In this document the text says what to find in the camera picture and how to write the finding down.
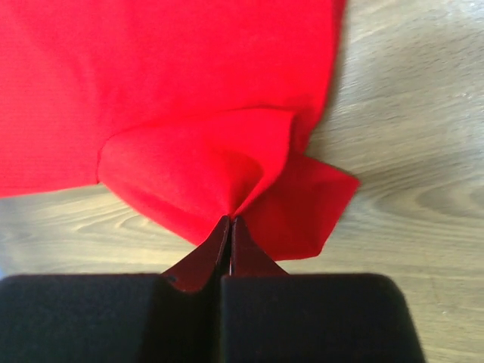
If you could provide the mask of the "bright red t shirt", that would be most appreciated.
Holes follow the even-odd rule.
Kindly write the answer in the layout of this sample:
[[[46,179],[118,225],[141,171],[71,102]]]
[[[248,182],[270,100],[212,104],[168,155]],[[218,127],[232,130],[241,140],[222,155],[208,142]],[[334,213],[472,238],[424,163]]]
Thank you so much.
[[[1,195],[103,184],[193,244],[317,256],[358,180],[306,156],[342,1],[3,1]]]

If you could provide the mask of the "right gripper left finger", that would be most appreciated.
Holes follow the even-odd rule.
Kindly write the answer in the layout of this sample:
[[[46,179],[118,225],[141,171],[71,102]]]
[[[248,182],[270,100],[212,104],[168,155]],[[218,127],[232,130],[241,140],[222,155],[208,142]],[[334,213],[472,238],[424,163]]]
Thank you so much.
[[[1,281],[3,362],[211,362],[229,218],[162,274]]]

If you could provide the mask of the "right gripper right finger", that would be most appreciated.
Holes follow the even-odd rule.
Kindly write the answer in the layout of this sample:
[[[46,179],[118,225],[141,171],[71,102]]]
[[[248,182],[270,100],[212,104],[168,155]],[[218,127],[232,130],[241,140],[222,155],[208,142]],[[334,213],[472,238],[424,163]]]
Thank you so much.
[[[384,275],[290,275],[231,227],[221,281],[223,362],[422,362],[405,297]]]

